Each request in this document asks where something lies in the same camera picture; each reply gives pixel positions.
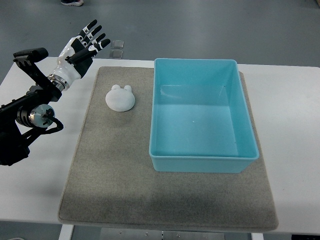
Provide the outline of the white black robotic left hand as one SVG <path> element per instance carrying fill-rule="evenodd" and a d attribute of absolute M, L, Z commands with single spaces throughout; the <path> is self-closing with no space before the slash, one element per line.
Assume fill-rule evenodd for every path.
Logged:
<path fill-rule="evenodd" d="M 111 40 L 100 33 L 102 26 L 93 20 L 65 45 L 57 59 L 57 67 L 48 79 L 60 90 L 66 91 L 75 80 L 83 78 L 93 63 L 93 58 Z"/>

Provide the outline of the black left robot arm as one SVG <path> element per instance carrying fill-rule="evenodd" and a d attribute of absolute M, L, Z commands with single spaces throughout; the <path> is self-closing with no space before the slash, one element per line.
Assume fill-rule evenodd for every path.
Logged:
<path fill-rule="evenodd" d="M 41 135 L 61 131 L 64 125 L 55 117 L 50 102 L 57 102 L 62 91 L 37 67 L 48 57 L 41 48 L 14 53 L 14 62 L 34 82 L 26 94 L 0 107 L 0 164 L 11 166 L 29 156 L 29 146 Z"/>

